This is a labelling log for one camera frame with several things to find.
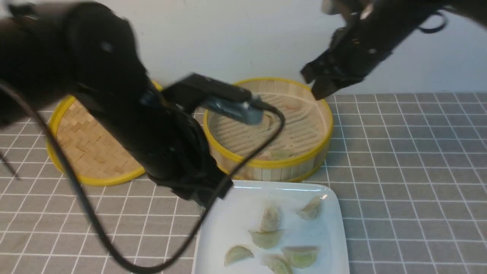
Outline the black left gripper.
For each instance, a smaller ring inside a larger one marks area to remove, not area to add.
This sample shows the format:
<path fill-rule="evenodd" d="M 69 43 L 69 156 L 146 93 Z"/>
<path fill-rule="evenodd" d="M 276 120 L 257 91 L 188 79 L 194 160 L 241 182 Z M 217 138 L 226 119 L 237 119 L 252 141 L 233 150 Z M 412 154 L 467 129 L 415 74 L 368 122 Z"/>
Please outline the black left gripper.
<path fill-rule="evenodd" d="M 216 164 L 196 120 L 155 92 L 111 101 L 111 135 L 148 177 L 185 200 L 208 208 L 233 186 Z"/>

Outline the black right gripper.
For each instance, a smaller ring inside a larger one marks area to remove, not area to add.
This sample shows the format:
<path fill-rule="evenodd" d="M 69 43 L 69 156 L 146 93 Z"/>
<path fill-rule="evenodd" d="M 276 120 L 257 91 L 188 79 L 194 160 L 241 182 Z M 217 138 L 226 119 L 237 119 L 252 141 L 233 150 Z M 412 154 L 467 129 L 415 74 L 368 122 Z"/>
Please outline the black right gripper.
<path fill-rule="evenodd" d="M 323 0 L 324 14 L 339 14 L 345 26 L 334 31 L 329 47 L 308 62 L 301 74 L 322 100 L 362 81 L 403 40 L 402 0 Z"/>

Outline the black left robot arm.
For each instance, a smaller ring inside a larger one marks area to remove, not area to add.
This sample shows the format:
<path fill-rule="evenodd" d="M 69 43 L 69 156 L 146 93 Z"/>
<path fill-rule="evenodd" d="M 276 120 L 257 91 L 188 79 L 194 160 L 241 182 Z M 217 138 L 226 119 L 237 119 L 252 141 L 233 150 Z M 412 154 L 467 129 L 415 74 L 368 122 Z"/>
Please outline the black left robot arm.
<path fill-rule="evenodd" d="M 158 90 L 127 19 L 97 2 L 9 5 L 1 20 L 1 81 L 39 110 L 79 103 L 157 185 L 208 208 L 225 178 L 181 86 Z"/>

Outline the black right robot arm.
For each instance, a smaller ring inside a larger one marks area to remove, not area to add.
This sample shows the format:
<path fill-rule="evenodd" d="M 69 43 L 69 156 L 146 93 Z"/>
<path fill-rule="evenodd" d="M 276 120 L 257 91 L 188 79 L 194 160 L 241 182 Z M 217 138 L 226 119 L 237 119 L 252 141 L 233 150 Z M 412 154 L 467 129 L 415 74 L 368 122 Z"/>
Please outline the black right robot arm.
<path fill-rule="evenodd" d="M 442 31 L 448 24 L 442 10 L 486 26 L 485 0 L 324 0 L 321 7 L 341 15 L 345 26 L 301 69 L 316 100 L 363 82 L 414 31 Z"/>

